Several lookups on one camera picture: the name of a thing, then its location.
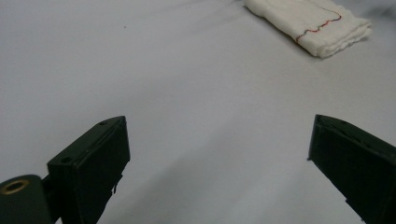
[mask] white table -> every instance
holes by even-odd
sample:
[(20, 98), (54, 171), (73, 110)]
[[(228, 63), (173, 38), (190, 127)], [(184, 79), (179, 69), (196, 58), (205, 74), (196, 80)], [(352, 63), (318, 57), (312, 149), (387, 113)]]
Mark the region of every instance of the white table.
[(0, 1), (0, 182), (125, 115), (99, 223), (361, 224), (306, 157), (316, 114), (396, 145), (394, 1), (336, 3), (374, 32), (321, 60), (240, 0)]

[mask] folded towel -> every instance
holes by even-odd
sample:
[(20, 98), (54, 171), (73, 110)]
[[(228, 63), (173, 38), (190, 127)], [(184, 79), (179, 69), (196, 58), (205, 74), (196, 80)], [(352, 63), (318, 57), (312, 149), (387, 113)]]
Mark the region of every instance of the folded towel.
[(320, 58), (371, 32), (369, 21), (354, 17), (331, 0), (245, 0), (245, 6)]

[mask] white cloth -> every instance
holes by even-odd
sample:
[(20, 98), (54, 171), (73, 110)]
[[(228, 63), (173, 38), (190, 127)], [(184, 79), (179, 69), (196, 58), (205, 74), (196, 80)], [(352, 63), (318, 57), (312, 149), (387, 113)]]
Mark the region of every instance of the white cloth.
[(370, 34), (371, 23), (331, 0), (245, 0), (245, 6), (321, 58)]

